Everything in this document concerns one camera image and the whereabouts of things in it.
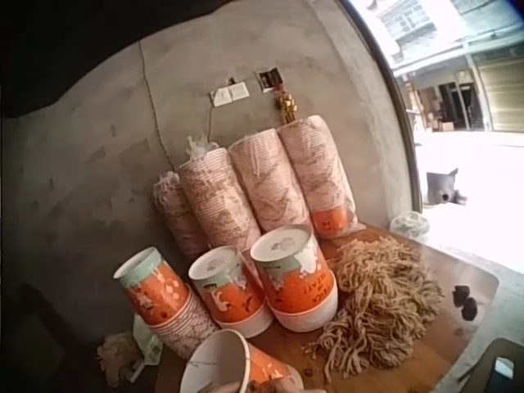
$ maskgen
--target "building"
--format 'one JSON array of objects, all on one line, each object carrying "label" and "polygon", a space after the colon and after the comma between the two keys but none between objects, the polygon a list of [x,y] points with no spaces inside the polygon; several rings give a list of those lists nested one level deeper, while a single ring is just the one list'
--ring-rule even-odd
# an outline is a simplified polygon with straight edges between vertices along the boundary
[{"label": "building", "polygon": [[524,24],[509,2],[353,3],[389,34],[375,35],[416,125],[524,132]]}]

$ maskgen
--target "wall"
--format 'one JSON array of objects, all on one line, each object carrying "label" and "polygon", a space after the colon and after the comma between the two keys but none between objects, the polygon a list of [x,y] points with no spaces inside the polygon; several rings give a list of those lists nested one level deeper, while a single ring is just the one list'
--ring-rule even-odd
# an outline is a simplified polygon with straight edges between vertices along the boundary
[{"label": "wall", "polygon": [[[330,125],[359,216],[387,225],[410,209],[399,126],[373,59],[329,0],[244,0],[115,54],[55,105],[4,124],[4,277],[33,283],[82,339],[129,328],[111,280],[151,244],[187,268],[151,206],[151,186],[186,160],[188,135],[228,145],[280,124],[254,72],[277,66],[299,105]],[[143,77],[147,76],[155,116]],[[210,109],[229,76],[252,97]]]}]

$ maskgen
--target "orange label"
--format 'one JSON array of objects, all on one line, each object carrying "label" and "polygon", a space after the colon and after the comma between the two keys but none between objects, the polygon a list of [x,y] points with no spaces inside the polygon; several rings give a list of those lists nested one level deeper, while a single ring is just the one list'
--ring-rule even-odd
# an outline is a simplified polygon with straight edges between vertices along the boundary
[{"label": "orange label", "polygon": [[296,314],[319,305],[333,289],[334,279],[320,249],[316,250],[316,269],[313,273],[294,269],[280,276],[260,275],[269,303],[283,313]]},{"label": "orange label", "polygon": [[163,261],[138,285],[125,290],[137,313],[155,326],[173,318],[185,305],[189,290]]},{"label": "orange label", "polygon": [[311,214],[313,225],[320,237],[337,237],[346,231],[351,223],[346,204],[330,210],[316,211]]},{"label": "orange label", "polygon": [[262,307],[265,298],[262,288],[245,265],[234,282],[220,287],[199,288],[199,293],[213,318],[225,323],[249,318]]},{"label": "orange label", "polygon": [[269,356],[255,346],[249,344],[251,369],[250,381],[266,382],[270,379],[286,377],[290,375],[289,369],[280,360]]}]

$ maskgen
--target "dried noodles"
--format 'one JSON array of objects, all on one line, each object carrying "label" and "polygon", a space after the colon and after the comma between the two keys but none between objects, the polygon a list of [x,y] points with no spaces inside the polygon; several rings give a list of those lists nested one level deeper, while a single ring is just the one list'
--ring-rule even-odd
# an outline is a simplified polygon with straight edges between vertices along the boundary
[{"label": "dried noodles", "polygon": [[414,249],[391,237],[353,240],[329,261],[347,299],[306,347],[313,356],[319,349],[328,353],[328,382],[333,369],[348,377],[369,366],[396,367],[412,356],[414,340],[424,335],[442,299],[419,262]]}]

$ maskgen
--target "cup rim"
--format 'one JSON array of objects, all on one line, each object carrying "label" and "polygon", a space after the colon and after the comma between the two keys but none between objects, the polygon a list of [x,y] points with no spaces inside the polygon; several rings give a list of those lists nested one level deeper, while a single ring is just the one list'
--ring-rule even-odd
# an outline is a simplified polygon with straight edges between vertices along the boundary
[{"label": "cup rim", "polygon": [[[254,253],[257,251],[257,248],[260,247],[260,244],[262,244],[263,242],[267,241],[267,239],[271,236],[274,236],[275,233],[278,233],[278,232],[282,232],[282,231],[285,231],[287,229],[301,229],[303,231],[305,231],[308,236],[306,238],[306,240],[304,242],[302,242],[300,244],[300,246],[298,246],[296,248],[296,251],[293,251],[293,252],[290,252],[290,253],[285,253],[285,254],[282,254],[278,259],[273,259],[273,258],[255,258],[254,256]],[[262,235],[261,237],[259,237],[258,239],[256,239],[256,242],[253,243],[253,245],[251,246],[251,249],[250,249],[250,257],[257,263],[261,263],[261,264],[267,264],[267,263],[272,263],[272,262],[275,262],[275,261],[278,261],[278,260],[285,260],[286,258],[289,258],[290,256],[294,256],[296,254],[298,254],[299,252],[301,252],[304,247],[308,244],[309,241],[311,241],[311,237],[313,237],[313,231],[311,230],[311,227],[308,226],[308,225],[304,225],[304,224],[288,224],[288,225],[283,225],[281,227],[278,227],[278,228],[275,228],[274,230],[272,231],[269,231],[267,233],[265,233],[264,235]]]},{"label": "cup rim", "polygon": [[201,264],[204,263],[205,260],[207,260],[211,255],[220,253],[221,251],[232,251],[232,257],[238,258],[240,256],[240,252],[235,246],[220,246],[216,247],[212,250],[207,251],[204,255],[199,256],[189,267],[189,271],[187,272],[187,275],[191,280],[193,280],[194,283],[209,280],[210,278],[213,278],[216,274],[223,272],[228,266],[231,265],[230,261],[224,261],[213,273],[208,274],[207,276],[204,276],[201,272],[196,272],[198,269],[201,268]]},{"label": "cup rim", "polygon": [[123,278],[127,273],[136,268],[144,260],[150,257],[154,252],[159,252],[156,247],[149,246],[148,248],[139,251],[137,254],[133,255],[131,258],[126,260],[114,273],[113,278],[118,280]]},{"label": "cup rim", "polygon": [[236,330],[232,330],[232,329],[222,329],[222,330],[218,330],[217,332],[214,332],[213,334],[211,334],[209,337],[207,337],[199,346],[198,348],[196,348],[195,352],[193,353],[192,357],[187,361],[187,365],[186,365],[186,368],[184,370],[184,374],[186,373],[187,371],[187,368],[192,366],[192,358],[193,356],[195,355],[195,353],[198,351],[199,348],[201,348],[205,343],[206,341],[208,341],[211,337],[214,337],[214,336],[218,336],[218,335],[223,335],[223,334],[233,334],[235,335],[239,340],[240,342],[242,343],[242,348],[244,349],[244,376],[242,378],[242,383],[240,385],[240,389],[239,389],[239,392],[240,393],[245,393],[246,390],[247,390],[247,384],[250,382],[249,380],[249,374],[251,372],[251,353],[250,353],[250,350],[249,350],[249,344],[247,343],[247,340],[246,338],[244,338],[244,336],[242,334],[240,334],[239,332],[237,332]]}]

